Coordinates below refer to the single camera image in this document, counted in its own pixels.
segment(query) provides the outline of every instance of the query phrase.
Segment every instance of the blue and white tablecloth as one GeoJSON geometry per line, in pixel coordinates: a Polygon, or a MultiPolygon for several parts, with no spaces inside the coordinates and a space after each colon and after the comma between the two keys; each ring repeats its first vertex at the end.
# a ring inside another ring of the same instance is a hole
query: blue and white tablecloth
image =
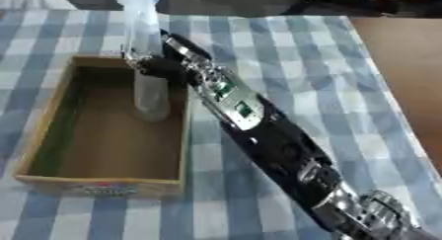
{"type": "MultiPolygon", "coordinates": [[[[381,189],[442,235],[441,181],[345,17],[162,16],[302,126],[358,192],[381,189]]],[[[7,12],[0,22],[0,239],[329,239],[195,104],[185,194],[47,197],[11,173],[74,53],[119,55],[120,12],[7,12]]]]}

